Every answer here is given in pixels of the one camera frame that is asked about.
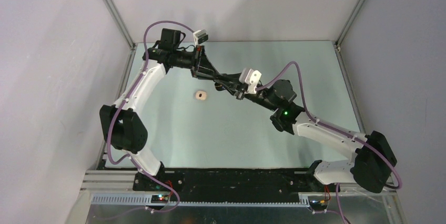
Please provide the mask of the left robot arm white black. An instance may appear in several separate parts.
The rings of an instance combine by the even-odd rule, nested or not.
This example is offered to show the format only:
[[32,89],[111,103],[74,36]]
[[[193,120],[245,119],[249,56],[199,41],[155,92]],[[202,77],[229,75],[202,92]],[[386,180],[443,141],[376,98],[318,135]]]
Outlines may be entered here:
[[185,34],[179,30],[164,28],[160,40],[153,47],[145,47],[139,73],[131,85],[112,104],[103,105],[99,111],[107,151],[120,150],[124,156],[108,160],[113,165],[125,158],[133,161],[140,172],[148,173],[146,184],[152,190],[161,190],[166,184],[166,176],[159,172],[161,161],[147,145],[148,130],[140,113],[159,82],[173,67],[198,70],[200,57],[204,54],[203,43],[209,39],[204,29],[193,32],[194,48],[187,51],[180,44]]

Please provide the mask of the beige earbud charging case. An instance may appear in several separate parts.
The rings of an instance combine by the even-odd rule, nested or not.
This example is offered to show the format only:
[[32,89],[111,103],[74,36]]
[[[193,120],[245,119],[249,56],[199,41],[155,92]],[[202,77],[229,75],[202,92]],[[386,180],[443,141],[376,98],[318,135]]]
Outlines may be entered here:
[[205,91],[199,90],[195,93],[195,98],[197,100],[204,101],[207,99],[207,93]]

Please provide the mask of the black earbud charging case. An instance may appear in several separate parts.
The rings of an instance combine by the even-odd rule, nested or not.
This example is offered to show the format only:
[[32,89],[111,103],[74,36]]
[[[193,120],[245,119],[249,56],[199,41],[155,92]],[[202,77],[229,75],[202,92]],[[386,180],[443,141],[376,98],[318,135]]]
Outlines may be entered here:
[[215,87],[216,91],[224,91],[225,90],[225,87],[222,84],[219,84],[219,83],[215,83],[214,87]]

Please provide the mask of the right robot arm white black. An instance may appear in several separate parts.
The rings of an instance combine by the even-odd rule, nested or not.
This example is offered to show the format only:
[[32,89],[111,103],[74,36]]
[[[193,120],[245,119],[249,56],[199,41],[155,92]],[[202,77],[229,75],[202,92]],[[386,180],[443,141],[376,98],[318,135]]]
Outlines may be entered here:
[[289,80],[279,79],[267,88],[258,84],[251,93],[248,90],[255,81],[245,82],[239,74],[219,75],[214,82],[218,91],[225,90],[237,99],[247,99],[273,111],[270,120],[278,131],[317,141],[345,157],[341,161],[315,161],[306,176],[310,190],[320,191],[336,183],[356,183],[372,193],[396,189],[387,181],[397,159],[382,133],[346,130],[314,117],[294,103],[297,94]]

